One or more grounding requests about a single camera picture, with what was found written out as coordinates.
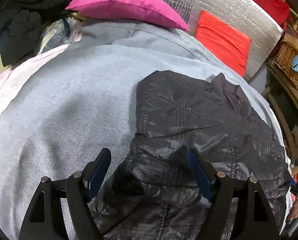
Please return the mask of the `right hand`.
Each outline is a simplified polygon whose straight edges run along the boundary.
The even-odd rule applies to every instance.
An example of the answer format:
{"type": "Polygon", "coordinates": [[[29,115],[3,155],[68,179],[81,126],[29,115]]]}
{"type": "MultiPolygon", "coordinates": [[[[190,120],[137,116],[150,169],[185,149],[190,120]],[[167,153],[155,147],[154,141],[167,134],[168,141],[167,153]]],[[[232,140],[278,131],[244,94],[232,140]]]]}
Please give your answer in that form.
{"type": "Polygon", "coordinates": [[[296,200],[293,202],[293,207],[291,208],[289,215],[287,216],[287,221],[293,221],[298,217],[298,196],[296,200]]]}

